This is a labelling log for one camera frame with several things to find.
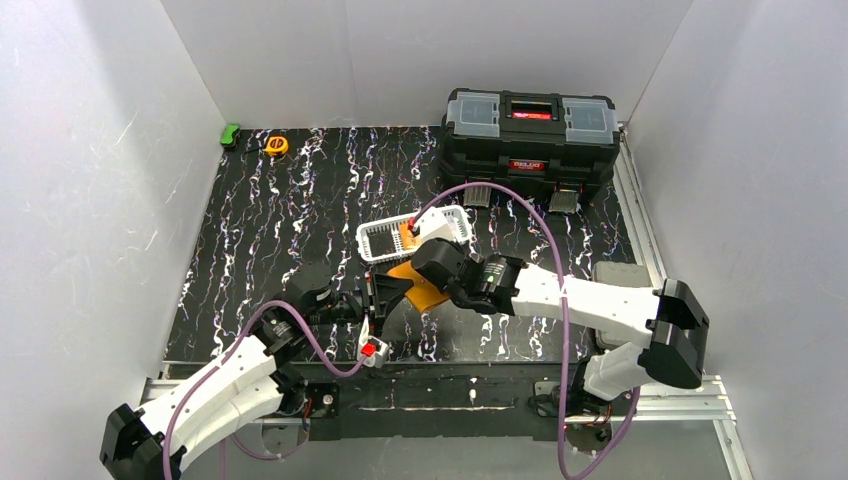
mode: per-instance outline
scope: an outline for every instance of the black platform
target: black platform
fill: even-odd
[[[414,211],[440,190],[437,128],[243,131],[238,149],[221,159],[186,277],[165,359],[206,362],[235,338],[253,310],[284,288],[297,266],[327,262],[333,281],[351,288],[363,273],[356,227]],[[288,154],[253,151],[283,134]],[[479,253],[499,252],[552,269],[552,256],[527,212],[494,196],[490,209],[470,209]],[[547,215],[566,269],[589,278],[602,260],[634,263],[611,184],[577,215]],[[351,360],[352,328],[322,328],[331,359]],[[386,324],[392,360],[402,362],[556,362],[558,320],[481,316],[451,304],[420,315],[402,304]],[[572,328],[572,359],[593,348]]]

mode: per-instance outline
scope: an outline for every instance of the red label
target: red label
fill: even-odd
[[[528,160],[510,160],[509,168],[513,170],[544,170],[545,162],[530,162]]]
[[[528,120],[550,120],[553,118],[550,113],[539,112],[512,112],[512,116]]]

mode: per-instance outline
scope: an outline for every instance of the green object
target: green object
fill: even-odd
[[[221,135],[221,145],[225,147],[234,146],[236,144],[236,140],[238,139],[238,132],[238,124],[231,123],[227,125],[227,128],[224,129],[224,133]]]

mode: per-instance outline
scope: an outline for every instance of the yellow tape measure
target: yellow tape measure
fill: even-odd
[[[289,141],[286,137],[271,137],[265,145],[265,152],[269,155],[282,155],[289,151]]]

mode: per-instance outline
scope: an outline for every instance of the toolbox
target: toolbox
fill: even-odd
[[[607,97],[466,88],[451,93],[442,135],[447,186],[485,180],[566,213],[610,181],[621,141]],[[463,203],[486,207],[490,195],[469,188]]]

